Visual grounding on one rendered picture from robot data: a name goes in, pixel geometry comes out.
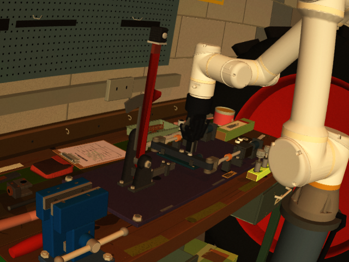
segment pegboard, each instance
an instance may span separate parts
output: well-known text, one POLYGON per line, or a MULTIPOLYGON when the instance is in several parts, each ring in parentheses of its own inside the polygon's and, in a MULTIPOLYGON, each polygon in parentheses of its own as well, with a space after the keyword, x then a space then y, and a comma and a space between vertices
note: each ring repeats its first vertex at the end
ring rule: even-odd
POLYGON ((0 83, 147 67, 151 28, 169 29, 169 64, 179 0, 0 0, 0 83))

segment pegboard hook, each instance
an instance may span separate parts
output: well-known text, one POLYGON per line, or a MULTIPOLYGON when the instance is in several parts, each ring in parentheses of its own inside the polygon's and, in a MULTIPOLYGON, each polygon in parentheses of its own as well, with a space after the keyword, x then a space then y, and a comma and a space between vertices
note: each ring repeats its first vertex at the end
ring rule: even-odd
POLYGON ((135 19, 134 17, 132 17, 133 20, 137 20, 137 21, 141 21, 143 18, 141 19, 135 19))

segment blue vise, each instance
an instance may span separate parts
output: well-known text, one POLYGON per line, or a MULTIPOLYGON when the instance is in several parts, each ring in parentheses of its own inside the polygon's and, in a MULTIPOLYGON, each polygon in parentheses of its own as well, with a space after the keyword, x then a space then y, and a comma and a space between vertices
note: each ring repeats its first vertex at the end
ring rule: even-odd
POLYGON ((38 191, 36 200, 37 217, 43 224, 43 248, 53 258, 85 246, 94 238, 95 221, 107 215, 108 191, 92 188, 83 177, 38 191))

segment drawer handle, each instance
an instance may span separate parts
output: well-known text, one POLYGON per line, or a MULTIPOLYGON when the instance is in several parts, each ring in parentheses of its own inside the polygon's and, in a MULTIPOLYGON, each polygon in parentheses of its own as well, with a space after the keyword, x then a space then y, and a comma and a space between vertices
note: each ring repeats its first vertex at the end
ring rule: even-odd
POLYGON ((289 192, 291 192, 292 191, 292 189, 291 188, 289 188, 289 187, 286 187, 286 189, 288 190, 285 194, 283 194, 283 195, 281 195, 281 196, 278 196, 278 195, 275 195, 274 197, 276 198, 275 199, 275 204, 274 205, 276 205, 280 200, 282 200, 285 196, 287 196, 288 194, 289 194, 289 192))

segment purple mat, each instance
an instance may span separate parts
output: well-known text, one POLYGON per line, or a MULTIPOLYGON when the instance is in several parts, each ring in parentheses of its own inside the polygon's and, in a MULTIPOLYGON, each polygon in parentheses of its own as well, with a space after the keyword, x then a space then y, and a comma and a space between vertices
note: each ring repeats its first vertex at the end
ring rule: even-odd
MULTIPOLYGON (((232 153, 233 148, 232 144, 218 139, 209 142, 199 141, 195 154, 200 153, 204 158, 210 156, 222 158, 225 154, 232 153)), ((153 169, 159 167, 164 159, 153 152, 148 155, 152 158, 153 169)), ((123 161, 74 176, 74 179, 84 177, 92 182, 93 187, 101 187, 108 191, 108 211, 138 228, 250 170, 255 160, 245 159, 241 168, 232 165, 232 171, 237 174, 230 178, 222 177, 225 172, 220 170, 221 165, 215 173, 206 175, 202 168, 190 170, 176 164, 169 176, 160 175, 161 179, 154 180, 155 185, 136 193, 117 184, 121 179, 123 161), (132 220, 134 214, 140 214, 143 221, 134 222, 132 220)))

